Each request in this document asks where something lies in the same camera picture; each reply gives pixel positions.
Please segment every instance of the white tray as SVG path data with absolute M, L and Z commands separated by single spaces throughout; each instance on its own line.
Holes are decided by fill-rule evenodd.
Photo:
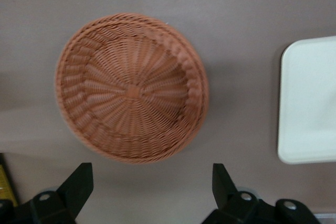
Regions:
M 278 155 L 336 161 L 336 36 L 297 41 L 282 55 Z

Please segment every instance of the round woven basket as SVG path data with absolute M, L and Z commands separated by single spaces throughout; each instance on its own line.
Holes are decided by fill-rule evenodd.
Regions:
M 57 100 L 74 133 L 94 151 L 150 163 L 184 148 L 203 123 L 208 82 L 190 43 L 139 14 L 92 21 L 66 44 Z

